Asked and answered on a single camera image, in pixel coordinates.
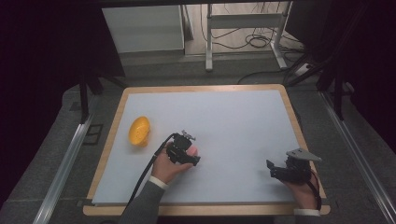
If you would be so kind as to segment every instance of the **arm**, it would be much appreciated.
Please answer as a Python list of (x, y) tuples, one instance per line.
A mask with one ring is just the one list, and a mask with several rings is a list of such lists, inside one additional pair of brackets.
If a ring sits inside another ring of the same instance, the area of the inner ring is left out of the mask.
[[(319, 188), (316, 174), (312, 173), (311, 183)], [(291, 191), (298, 208), (294, 209), (296, 224), (319, 224), (322, 223), (320, 212), (316, 210), (317, 201), (312, 189), (307, 184), (297, 185), (282, 181)]]
[(192, 166), (191, 163), (172, 163), (166, 154), (166, 150), (163, 149), (153, 164), (151, 177), (140, 194), (125, 208), (119, 224), (155, 224), (158, 218), (160, 201), (168, 184), (179, 173), (187, 171)]

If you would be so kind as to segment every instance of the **cable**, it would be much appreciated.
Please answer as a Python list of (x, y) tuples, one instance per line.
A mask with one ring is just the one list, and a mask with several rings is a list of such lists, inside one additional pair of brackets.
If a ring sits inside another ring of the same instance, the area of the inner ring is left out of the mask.
[(224, 9), (228, 12), (228, 14), (230, 14), (230, 12), (228, 11), (227, 7), (225, 6), (225, 3), (224, 3)]
[(277, 2), (277, 8), (276, 8), (276, 13), (279, 10), (280, 2)]
[(312, 189), (312, 192), (314, 193), (314, 197), (315, 197), (315, 199), (317, 200), (317, 210), (320, 211), (322, 201), (321, 201), (321, 197), (320, 197), (320, 193), (319, 193), (319, 182), (318, 182), (318, 178), (317, 178), (317, 176), (314, 174), (314, 172), (311, 171), (311, 174), (312, 174), (312, 175), (314, 176), (314, 178), (316, 179), (316, 181), (317, 181), (317, 186), (315, 187), (315, 186), (311, 183), (310, 180), (307, 180), (307, 181), (306, 181), (306, 184), (308, 185), (309, 188)]
[[(261, 12), (264, 11), (264, 6), (265, 6), (265, 4), (262, 4), (262, 10), (261, 10)], [(202, 5), (200, 5), (200, 17), (201, 17), (201, 32), (202, 32), (202, 36), (203, 36), (204, 40), (207, 41), (207, 38), (205, 37), (204, 26), (203, 26), (203, 19), (202, 19)], [(240, 30), (240, 29), (241, 29), (241, 28), (234, 29), (234, 30), (232, 30), (231, 32), (228, 32), (228, 33), (226, 33), (226, 34), (224, 34), (224, 35), (219, 35), (219, 36), (213, 36), (213, 35), (211, 35), (211, 36), (212, 36), (213, 38), (220, 38), (220, 37), (224, 37), (224, 36), (226, 36), (226, 35), (229, 35), (229, 34), (235, 32), (235, 31), (238, 31), (238, 30)], [(247, 35), (247, 36), (245, 37), (245, 41), (246, 41), (246, 44), (245, 44), (245, 45), (242, 45), (242, 46), (239, 46), (239, 47), (230, 47), (230, 46), (227, 46), (227, 45), (218, 43), (218, 42), (212, 42), (212, 44), (214, 44), (214, 45), (220, 45), (220, 46), (222, 46), (222, 47), (224, 47), (224, 48), (227, 48), (227, 49), (241, 49), (241, 48), (244, 48), (244, 47), (247, 46), (247, 45), (250, 45), (251, 47), (256, 48), (256, 49), (265, 48), (266, 46), (268, 46), (268, 45), (271, 43), (272, 38), (274, 37), (274, 30), (273, 30), (273, 32), (272, 32), (272, 34), (271, 34), (271, 37), (268, 38), (267, 36), (264, 36), (264, 35), (255, 35), (254, 32), (256, 31), (256, 29), (257, 29), (257, 28), (255, 28), (255, 29), (253, 30), (253, 33), (252, 33), (251, 35)], [(255, 45), (255, 44), (252, 43), (254, 40), (263, 41), (264, 44), (261, 45), (261, 46)]]
[[(297, 65), (299, 65), (303, 60), (305, 60), (308, 56), (308, 53), (305, 53), (302, 57), (300, 57), (294, 64), (293, 64), (293, 69), (294, 67), (296, 67)], [(292, 73), (290, 72), (290, 70), (288, 71), (288, 73), (285, 74), (285, 76), (283, 77), (282, 80), (282, 85), (286, 85), (286, 83), (288, 82), (289, 77), (292, 75)]]
[(258, 7), (259, 6), (259, 3), (257, 2), (256, 3), (256, 6), (253, 8), (253, 9), (251, 9), (251, 12), (250, 13), (253, 13), (254, 12), (254, 9), (256, 8), (256, 7)]
[(286, 37), (285, 35), (282, 35), (282, 37), (283, 37), (283, 38), (286, 38), (286, 39), (289, 39), (289, 40), (292, 40), (292, 41), (295, 41), (295, 42), (302, 43), (300, 40), (293, 39), (293, 38), (290, 38), (290, 37)]
[(165, 145), (169, 141), (169, 139), (171, 139), (174, 135), (175, 135), (174, 133), (169, 135), (169, 137), (166, 138), (166, 140), (160, 145), (160, 147), (157, 149), (157, 151), (154, 152), (154, 155), (152, 155), (151, 160), (148, 162), (148, 165), (146, 166), (146, 168), (143, 171), (142, 175), (139, 177), (139, 180), (137, 181), (136, 186), (134, 187), (134, 192), (132, 193), (132, 196), (129, 199), (128, 203), (126, 204), (125, 208), (128, 207), (128, 205), (134, 200), (134, 196), (136, 196), (136, 193), (139, 190), (139, 187), (142, 184), (143, 179), (145, 178), (146, 174), (148, 173), (149, 168), (155, 162), (155, 160), (157, 159), (158, 155), (161, 153), (161, 151), (163, 150), (163, 148), (165, 147)]
[(250, 74), (245, 75), (244, 77), (239, 78), (239, 80), (236, 82), (236, 85), (240, 85), (242, 79), (245, 79), (245, 78), (247, 78), (247, 77), (251, 77), (251, 76), (254, 76), (254, 75), (258, 75), (258, 74), (265, 74), (265, 73), (280, 73), (280, 72), (284, 72), (284, 71), (287, 71), (287, 70), (262, 71), (262, 72), (250, 73)]
[(268, 13), (268, 10), (269, 10), (271, 4), (272, 4), (272, 2), (269, 2), (267, 5), (267, 13)]

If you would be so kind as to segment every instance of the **gray sleeve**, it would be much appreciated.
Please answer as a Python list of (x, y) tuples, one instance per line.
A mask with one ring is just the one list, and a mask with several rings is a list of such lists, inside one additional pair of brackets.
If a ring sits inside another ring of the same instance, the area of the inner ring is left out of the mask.
[(157, 223), (160, 200), (165, 190), (146, 182), (140, 194), (126, 207), (119, 224), (155, 224)]
[(296, 224), (320, 224), (322, 217), (313, 216), (295, 216)]

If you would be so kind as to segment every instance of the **sleeve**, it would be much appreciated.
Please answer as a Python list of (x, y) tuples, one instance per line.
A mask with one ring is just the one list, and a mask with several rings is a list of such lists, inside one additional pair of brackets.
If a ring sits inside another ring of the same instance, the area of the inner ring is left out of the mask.
[(318, 210), (294, 209), (296, 224), (320, 224), (322, 219)]
[(122, 213), (119, 224), (155, 224), (164, 193), (165, 189), (157, 184), (146, 182), (139, 196), (135, 197)]

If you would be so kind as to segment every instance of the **right hand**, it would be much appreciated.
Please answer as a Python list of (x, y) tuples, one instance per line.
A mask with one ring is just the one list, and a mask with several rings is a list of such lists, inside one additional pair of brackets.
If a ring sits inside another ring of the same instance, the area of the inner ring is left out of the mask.
[[(318, 176), (316, 173), (312, 172), (311, 183), (318, 189)], [(293, 194), (294, 200), (297, 202), (300, 209), (317, 209), (317, 200), (315, 199), (314, 192), (305, 183), (302, 185), (293, 184), (287, 181), (281, 181), (285, 184)]]

